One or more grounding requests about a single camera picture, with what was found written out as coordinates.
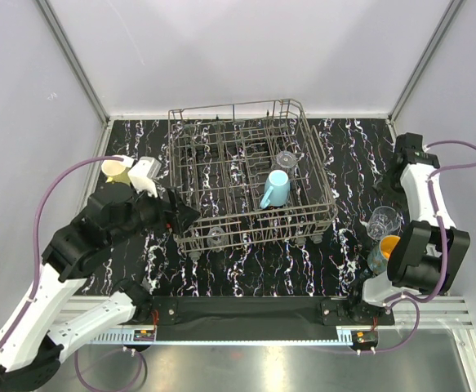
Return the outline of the clear glass cup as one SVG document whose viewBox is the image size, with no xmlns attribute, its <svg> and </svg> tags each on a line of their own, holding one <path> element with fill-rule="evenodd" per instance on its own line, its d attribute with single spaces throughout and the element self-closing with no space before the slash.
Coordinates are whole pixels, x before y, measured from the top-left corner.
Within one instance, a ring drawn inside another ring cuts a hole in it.
<svg viewBox="0 0 476 392">
<path fill-rule="evenodd" d="M 275 162 L 281 170 L 289 172 L 296 167 L 297 157 L 292 152 L 283 150 L 278 153 Z"/>
<path fill-rule="evenodd" d="M 401 217 L 395 209 L 380 206 L 373 211 L 367 223 L 367 235 L 378 241 L 398 230 L 400 225 Z"/>
<path fill-rule="evenodd" d="M 221 227 L 212 227 L 207 236 L 207 246 L 217 252 L 221 251 L 228 244 L 228 235 Z"/>
</svg>

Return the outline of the light blue ceramic mug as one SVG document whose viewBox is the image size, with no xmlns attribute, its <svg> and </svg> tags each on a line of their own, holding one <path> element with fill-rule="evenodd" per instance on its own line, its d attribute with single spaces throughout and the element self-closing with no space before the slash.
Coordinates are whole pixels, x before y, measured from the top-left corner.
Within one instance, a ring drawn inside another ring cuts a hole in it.
<svg viewBox="0 0 476 392">
<path fill-rule="evenodd" d="M 271 171 L 265 182 L 260 209 L 284 206 L 289 199 L 290 188 L 290 179 L 285 171 L 280 169 Z"/>
</svg>

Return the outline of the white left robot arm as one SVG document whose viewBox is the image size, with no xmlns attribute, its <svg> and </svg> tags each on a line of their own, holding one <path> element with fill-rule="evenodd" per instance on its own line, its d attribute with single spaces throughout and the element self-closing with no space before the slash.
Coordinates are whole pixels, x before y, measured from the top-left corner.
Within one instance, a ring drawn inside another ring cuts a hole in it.
<svg viewBox="0 0 476 392">
<path fill-rule="evenodd" d="M 113 247 L 153 231 L 184 232 L 200 217 L 176 189 L 165 198 L 109 183 L 91 194 L 69 225 L 59 229 L 42 253 L 37 293 L 20 307 L 19 323 L 0 331 L 0 391 L 34 391 L 45 385 L 75 351 L 121 323 L 142 324 L 153 298 L 138 283 L 122 283 L 104 303 L 62 324 L 55 322 L 69 298 L 108 259 Z"/>
</svg>

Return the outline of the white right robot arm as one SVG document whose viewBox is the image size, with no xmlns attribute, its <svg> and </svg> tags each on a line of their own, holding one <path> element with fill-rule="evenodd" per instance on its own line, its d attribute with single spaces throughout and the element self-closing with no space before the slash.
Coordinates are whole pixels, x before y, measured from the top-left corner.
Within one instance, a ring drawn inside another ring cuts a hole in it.
<svg viewBox="0 0 476 392">
<path fill-rule="evenodd" d="M 431 301 L 451 287 L 470 237 L 456 228 L 447 212 L 439 184 L 443 169 L 438 157 L 427 152 L 421 135 L 397 137 L 389 168 L 374 188 L 406 210 L 409 222 L 385 271 L 360 283 L 346 304 L 353 323 L 364 324 L 401 299 Z"/>
</svg>

